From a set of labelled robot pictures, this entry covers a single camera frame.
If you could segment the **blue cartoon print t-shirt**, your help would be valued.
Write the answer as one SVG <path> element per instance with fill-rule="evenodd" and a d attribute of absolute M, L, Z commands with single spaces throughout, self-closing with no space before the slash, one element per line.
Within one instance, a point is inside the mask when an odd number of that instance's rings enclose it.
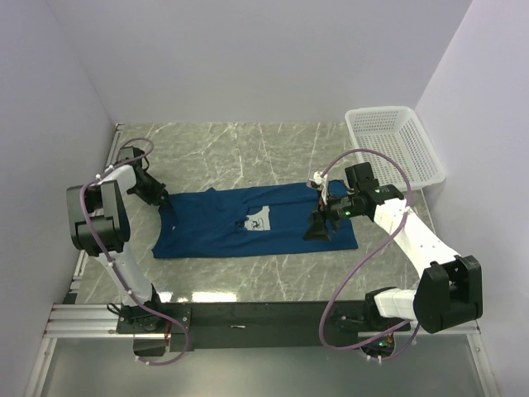
<path fill-rule="evenodd" d="M 161 207 L 156 259 L 288 255 L 358 247 L 349 220 L 329 241 L 306 241 L 315 189 L 304 183 L 172 194 Z"/>

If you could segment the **white plastic perforated basket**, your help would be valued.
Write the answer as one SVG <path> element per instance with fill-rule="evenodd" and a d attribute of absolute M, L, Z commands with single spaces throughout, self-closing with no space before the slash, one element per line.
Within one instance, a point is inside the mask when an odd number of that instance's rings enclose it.
<path fill-rule="evenodd" d="M 380 152 L 405 172 L 413 190 L 439 184 L 446 172 L 417 114 L 406 106 L 358 108 L 345 114 L 350 139 L 360 163 L 369 162 L 381 184 L 392 184 L 404 191 L 402 176 Z"/>

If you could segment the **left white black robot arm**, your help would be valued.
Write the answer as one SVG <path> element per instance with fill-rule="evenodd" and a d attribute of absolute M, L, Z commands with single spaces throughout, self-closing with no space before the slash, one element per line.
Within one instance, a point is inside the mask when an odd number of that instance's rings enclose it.
<path fill-rule="evenodd" d="M 123 201 L 134 194 L 144 203 L 165 207 L 165 185 L 148 173 L 148 152 L 132 145 L 118 151 L 117 162 L 86 185 L 66 191 L 70 237 L 74 246 L 96 259 L 117 287 L 120 304 L 107 309 L 127 329 L 158 332 L 166 321 L 157 316 L 162 303 L 130 248 L 131 226 Z"/>

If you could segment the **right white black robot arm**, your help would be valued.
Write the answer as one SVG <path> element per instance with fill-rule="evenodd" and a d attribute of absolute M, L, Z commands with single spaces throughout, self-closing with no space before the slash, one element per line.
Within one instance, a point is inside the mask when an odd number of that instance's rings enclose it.
<path fill-rule="evenodd" d="M 480 263 L 442 242 L 394 185 L 378 182 L 370 163 L 346 168 L 346 178 L 350 190 L 342 196 L 331 194 L 327 177 L 321 172 L 307 182 L 317 190 L 318 201 L 304 240 L 327 242 L 341 221 L 366 216 L 392 237 L 419 276 L 416 289 L 388 287 L 367 294 L 367 315 L 376 320 L 411 320 L 429 333 L 481 318 Z"/>

